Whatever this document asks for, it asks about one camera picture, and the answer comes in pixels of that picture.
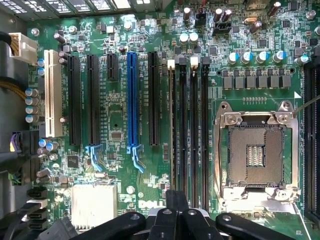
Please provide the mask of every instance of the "mounting screw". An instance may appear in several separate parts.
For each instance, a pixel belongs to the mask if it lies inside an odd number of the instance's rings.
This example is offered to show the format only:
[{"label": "mounting screw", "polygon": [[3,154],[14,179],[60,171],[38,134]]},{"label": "mounting screw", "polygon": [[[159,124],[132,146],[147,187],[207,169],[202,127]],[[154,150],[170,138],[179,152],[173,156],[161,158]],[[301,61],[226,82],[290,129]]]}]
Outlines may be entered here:
[{"label": "mounting screw", "polygon": [[188,214],[190,214],[190,215],[196,215],[197,212],[196,212],[195,210],[190,210],[190,211],[188,211]]},{"label": "mounting screw", "polygon": [[131,220],[138,220],[140,217],[138,215],[133,215],[130,217]]},{"label": "mounting screw", "polygon": [[169,209],[166,209],[163,211],[163,214],[172,214],[172,211],[170,211]]},{"label": "mounting screw", "polygon": [[223,220],[225,220],[225,221],[227,221],[227,222],[229,222],[229,221],[231,221],[231,217],[230,216],[228,216],[228,215],[224,215],[223,217],[222,217],[222,219]]}]

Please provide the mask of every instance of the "pcie x16 slot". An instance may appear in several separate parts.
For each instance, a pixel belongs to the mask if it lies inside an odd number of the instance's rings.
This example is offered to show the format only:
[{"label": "pcie x16 slot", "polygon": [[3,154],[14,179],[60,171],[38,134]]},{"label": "pcie x16 slot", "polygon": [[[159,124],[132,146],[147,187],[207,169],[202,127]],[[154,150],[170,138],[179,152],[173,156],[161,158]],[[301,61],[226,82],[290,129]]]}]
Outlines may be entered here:
[{"label": "pcie x16 slot", "polygon": [[158,53],[148,53],[149,144],[159,145],[159,63]]},{"label": "pcie x16 slot", "polygon": [[90,54],[87,61],[87,112],[88,112],[88,144],[100,144],[100,86],[99,58]]},{"label": "pcie x16 slot", "polygon": [[55,138],[63,136],[62,116],[62,65],[58,62],[58,53],[44,50],[44,101],[45,136]]},{"label": "pcie x16 slot", "polygon": [[81,77],[80,60],[77,56],[68,56],[68,110],[69,144],[81,144]]}]

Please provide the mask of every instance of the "black connector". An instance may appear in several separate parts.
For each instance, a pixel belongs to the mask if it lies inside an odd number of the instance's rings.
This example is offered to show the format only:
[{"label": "black connector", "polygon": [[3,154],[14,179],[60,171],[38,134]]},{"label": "black connector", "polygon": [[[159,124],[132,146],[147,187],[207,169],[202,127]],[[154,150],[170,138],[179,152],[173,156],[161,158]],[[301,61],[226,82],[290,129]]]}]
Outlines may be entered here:
[{"label": "black connector", "polygon": [[159,61],[158,52],[148,53],[149,144],[159,145]]},{"label": "black connector", "polygon": [[81,144],[81,76],[80,60],[77,56],[68,56],[68,110],[69,144]]},{"label": "black connector", "polygon": [[87,114],[88,114],[88,144],[100,144],[100,79],[99,58],[90,54],[87,62]]},{"label": "black connector", "polygon": [[115,82],[119,80],[119,60],[114,53],[106,55],[106,76],[109,81]]}]

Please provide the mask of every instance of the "cable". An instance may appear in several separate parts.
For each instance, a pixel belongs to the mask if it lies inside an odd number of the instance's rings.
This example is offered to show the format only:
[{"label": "cable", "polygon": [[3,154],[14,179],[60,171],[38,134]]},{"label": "cable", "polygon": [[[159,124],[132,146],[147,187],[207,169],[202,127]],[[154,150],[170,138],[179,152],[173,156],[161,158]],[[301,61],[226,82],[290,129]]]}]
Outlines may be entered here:
[{"label": "cable", "polygon": [[15,231],[19,228],[21,220],[25,215],[32,214],[41,208],[41,203],[27,202],[23,207],[17,211],[17,215],[13,222],[9,225],[5,232],[3,240],[12,240]]}]

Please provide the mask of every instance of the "microchip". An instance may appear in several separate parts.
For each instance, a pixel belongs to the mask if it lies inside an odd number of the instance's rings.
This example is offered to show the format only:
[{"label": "microchip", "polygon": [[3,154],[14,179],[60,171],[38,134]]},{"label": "microchip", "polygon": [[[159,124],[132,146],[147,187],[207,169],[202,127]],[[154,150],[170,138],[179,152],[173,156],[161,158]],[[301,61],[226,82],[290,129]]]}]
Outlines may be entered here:
[{"label": "microchip", "polygon": [[233,26],[233,27],[232,27],[232,32],[233,32],[234,34],[240,33],[240,27],[239,27],[239,26]]},{"label": "microchip", "polygon": [[259,47],[260,48],[266,48],[267,47],[267,40],[266,39],[260,39],[259,40]]},{"label": "microchip", "polygon": [[200,46],[195,46],[194,47],[194,53],[195,54],[200,54],[201,53],[201,47]]},{"label": "microchip", "polygon": [[66,164],[68,168],[78,168],[79,167],[79,157],[76,155],[69,155],[66,157]]},{"label": "microchip", "polygon": [[181,54],[181,53],[182,53],[181,47],[176,46],[176,47],[174,48],[174,53],[175,53],[175,54]]},{"label": "microchip", "polygon": [[216,56],[218,54],[218,49],[216,46],[211,46],[209,47],[209,55],[214,55]]},{"label": "microchip", "polygon": [[290,28],[290,20],[283,20],[282,27],[283,28]]},{"label": "microchip", "polygon": [[316,39],[316,38],[310,38],[310,40],[309,40],[309,45],[310,45],[310,46],[317,46],[317,45],[318,45],[318,39]]}]

